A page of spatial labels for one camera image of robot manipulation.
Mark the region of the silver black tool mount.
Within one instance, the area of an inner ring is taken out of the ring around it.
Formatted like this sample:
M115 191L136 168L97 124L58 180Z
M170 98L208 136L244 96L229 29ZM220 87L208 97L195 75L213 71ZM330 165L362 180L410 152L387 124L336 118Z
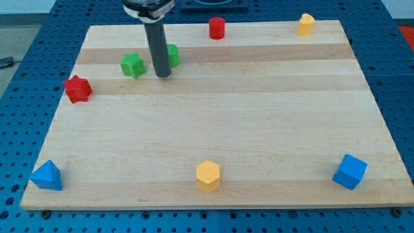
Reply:
M122 0L127 15L144 23L162 19L175 6L175 0Z

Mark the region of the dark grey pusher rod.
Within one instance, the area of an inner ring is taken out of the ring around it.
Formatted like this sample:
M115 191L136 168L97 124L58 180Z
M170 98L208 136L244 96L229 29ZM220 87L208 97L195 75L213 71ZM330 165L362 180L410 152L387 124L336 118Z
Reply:
M151 23L144 23L149 51L155 74L159 78L167 78L171 74L168 47L162 19Z

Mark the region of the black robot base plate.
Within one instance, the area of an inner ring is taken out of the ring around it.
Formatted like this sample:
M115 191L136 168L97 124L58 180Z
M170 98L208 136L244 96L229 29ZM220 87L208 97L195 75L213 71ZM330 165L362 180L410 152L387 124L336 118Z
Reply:
M194 10L248 10L250 0L178 0L181 12Z

